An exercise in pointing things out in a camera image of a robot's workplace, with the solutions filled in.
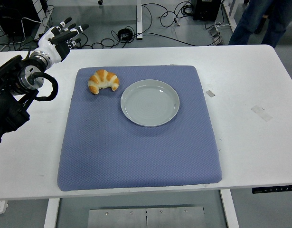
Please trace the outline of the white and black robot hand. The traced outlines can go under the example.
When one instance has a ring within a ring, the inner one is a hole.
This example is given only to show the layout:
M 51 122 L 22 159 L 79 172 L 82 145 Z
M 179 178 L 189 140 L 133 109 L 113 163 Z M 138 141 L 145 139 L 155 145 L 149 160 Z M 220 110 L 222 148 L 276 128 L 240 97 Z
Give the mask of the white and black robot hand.
M 89 24 L 77 26 L 75 23 L 67 25 L 71 17 L 61 21 L 57 26 L 51 27 L 39 40 L 31 56 L 42 60 L 46 69 L 53 64 L 62 62 L 70 50 L 81 41 L 78 34 L 89 28 Z

